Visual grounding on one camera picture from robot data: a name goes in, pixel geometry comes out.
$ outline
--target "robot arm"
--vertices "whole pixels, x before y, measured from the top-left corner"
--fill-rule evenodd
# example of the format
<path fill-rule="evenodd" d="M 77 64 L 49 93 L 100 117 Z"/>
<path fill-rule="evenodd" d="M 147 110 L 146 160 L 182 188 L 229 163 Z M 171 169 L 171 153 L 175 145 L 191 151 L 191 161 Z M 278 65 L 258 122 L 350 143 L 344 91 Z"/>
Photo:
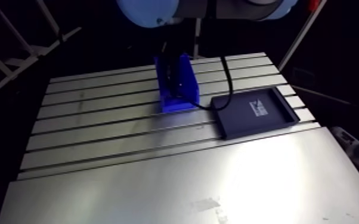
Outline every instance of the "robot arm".
<path fill-rule="evenodd" d="M 146 28 L 173 18 L 230 18 L 253 21 L 285 16 L 298 0 L 117 0 L 124 15 Z"/>

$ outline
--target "white sticker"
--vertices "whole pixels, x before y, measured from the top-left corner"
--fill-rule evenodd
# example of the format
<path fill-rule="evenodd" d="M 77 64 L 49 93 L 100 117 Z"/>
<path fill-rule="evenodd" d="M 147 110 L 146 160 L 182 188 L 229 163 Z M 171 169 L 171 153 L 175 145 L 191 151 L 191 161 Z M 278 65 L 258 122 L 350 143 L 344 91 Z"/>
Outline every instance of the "white sticker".
<path fill-rule="evenodd" d="M 250 107 L 252 107 L 253 112 L 255 112 L 256 117 L 267 115 L 268 112 L 264 108 L 262 101 L 257 99 L 256 101 L 249 102 Z"/>

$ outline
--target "stain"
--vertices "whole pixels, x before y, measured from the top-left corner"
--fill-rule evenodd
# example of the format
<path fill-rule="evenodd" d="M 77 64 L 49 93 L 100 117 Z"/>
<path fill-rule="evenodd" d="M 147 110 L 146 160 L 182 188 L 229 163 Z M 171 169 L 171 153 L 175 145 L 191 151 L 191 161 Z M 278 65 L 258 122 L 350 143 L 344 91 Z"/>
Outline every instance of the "stain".
<path fill-rule="evenodd" d="M 79 102 L 78 104 L 78 112 L 82 111 L 83 101 Z"/>
<path fill-rule="evenodd" d="M 228 224 L 228 217 L 222 209 L 216 209 L 216 215 L 219 224 Z"/>
<path fill-rule="evenodd" d="M 193 206 L 198 212 L 201 212 L 213 209 L 215 207 L 220 207 L 220 204 L 217 201 L 209 198 L 202 201 L 196 201 L 195 203 L 193 203 Z"/>

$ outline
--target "black tray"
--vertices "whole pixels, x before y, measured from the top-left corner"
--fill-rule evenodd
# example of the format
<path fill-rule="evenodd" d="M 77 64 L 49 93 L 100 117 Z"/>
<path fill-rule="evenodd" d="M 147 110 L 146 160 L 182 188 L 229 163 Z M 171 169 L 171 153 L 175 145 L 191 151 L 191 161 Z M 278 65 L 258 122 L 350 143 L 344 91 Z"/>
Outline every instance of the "black tray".
<path fill-rule="evenodd" d="M 211 106 L 220 108 L 227 99 L 228 95 L 213 97 Z M 298 116 L 275 87 L 234 94 L 227 108 L 213 113 L 223 139 L 268 132 L 299 122 Z"/>

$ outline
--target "metal table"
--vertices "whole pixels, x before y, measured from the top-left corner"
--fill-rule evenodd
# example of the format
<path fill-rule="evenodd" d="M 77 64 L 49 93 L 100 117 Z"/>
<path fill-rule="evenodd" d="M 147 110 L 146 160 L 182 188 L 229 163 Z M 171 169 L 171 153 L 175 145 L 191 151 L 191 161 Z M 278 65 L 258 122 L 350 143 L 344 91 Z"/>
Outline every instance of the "metal table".
<path fill-rule="evenodd" d="M 276 86 L 298 125 L 221 141 L 202 110 L 159 114 L 153 66 L 51 79 L 0 223 L 359 223 L 359 173 L 264 53 L 234 89 Z M 226 94 L 193 61 L 201 104 Z"/>

